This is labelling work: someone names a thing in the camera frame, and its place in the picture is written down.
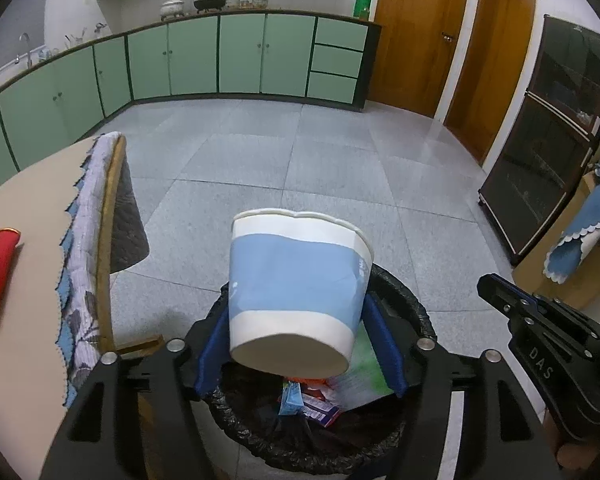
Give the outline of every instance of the pot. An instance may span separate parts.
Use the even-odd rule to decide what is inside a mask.
[[[184,2],[182,0],[169,0],[160,6],[160,18],[174,18],[184,16]]]
[[[198,13],[200,13],[201,10],[221,10],[225,5],[226,0],[196,0],[193,2],[193,6],[196,7]]]

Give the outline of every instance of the green bottle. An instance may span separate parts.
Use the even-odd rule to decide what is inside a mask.
[[[371,0],[356,0],[356,5],[353,7],[353,17],[359,18],[360,14],[366,14],[366,18],[368,19],[370,9]]]

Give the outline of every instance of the tiled floor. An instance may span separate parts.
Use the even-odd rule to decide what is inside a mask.
[[[136,106],[102,130],[127,136],[151,246],[145,261],[112,278],[118,343],[183,336],[205,317],[228,279],[236,213],[316,210],[368,235],[376,262],[417,295],[449,351],[500,350],[536,411],[544,408],[507,349],[506,319],[475,290],[481,275],[511,272],[476,203],[484,172],[439,122],[375,103],[355,113],[203,100]],[[441,479],[452,477],[461,403],[455,395]],[[212,426],[204,406],[196,416]],[[209,454],[232,477],[286,478],[212,430],[203,430]]]

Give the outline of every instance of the black pan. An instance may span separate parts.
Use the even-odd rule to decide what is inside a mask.
[[[226,0],[196,0],[193,2],[193,5],[198,10],[198,13],[200,13],[201,10],[220,10],[226,5]]]

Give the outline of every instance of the drawer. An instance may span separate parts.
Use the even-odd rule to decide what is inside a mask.
[[[311,70],[358,77],[362,52],[344,50],[335,46],[315,45]]]
[[[350,77],[311,72],[306,96],[350,105],[353,102],[357,81]]]
[[[315,31],[315,43],[343,46],[355,50],[365,49],[366,25],[318,18],[318,28]]]

